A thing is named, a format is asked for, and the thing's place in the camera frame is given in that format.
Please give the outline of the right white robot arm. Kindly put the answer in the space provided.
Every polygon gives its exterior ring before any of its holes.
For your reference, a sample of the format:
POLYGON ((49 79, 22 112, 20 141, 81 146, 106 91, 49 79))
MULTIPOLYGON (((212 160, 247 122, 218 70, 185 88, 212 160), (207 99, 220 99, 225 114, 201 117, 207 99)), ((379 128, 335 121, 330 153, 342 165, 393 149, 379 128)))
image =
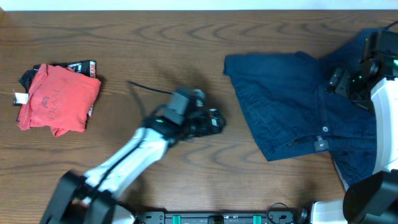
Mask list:
POLYGON ((352 185, 343 199, 315 202, 310 223, 397 223, 397 57, 369 59, 353 78, 331 81, 355 103, 375 112, 377 154, 372 176, 352 185))

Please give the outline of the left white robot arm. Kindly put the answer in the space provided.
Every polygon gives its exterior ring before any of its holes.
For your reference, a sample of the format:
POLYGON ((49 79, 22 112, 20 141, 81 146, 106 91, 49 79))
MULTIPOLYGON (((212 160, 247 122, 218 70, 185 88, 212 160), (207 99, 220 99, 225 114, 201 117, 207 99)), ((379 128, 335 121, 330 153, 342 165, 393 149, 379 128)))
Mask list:
POLYGON ((123 192, 176 143, 219 134, 225 124, 214 108, 175 111, 160 105, 107 161, 83 175, 65 173, 41 223, 134 223, 136 216, 119 202, 123 192))

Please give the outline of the dark blue denim shorts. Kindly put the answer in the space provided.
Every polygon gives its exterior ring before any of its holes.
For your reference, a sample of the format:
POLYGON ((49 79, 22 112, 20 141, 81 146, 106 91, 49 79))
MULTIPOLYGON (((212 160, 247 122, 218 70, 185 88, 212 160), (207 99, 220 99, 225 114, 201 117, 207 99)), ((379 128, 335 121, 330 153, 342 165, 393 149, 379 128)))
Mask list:
POLYGON ((292 54, 234 54, 224 59, 252 136, 268 161, 329 151, 317 59, 292 54))

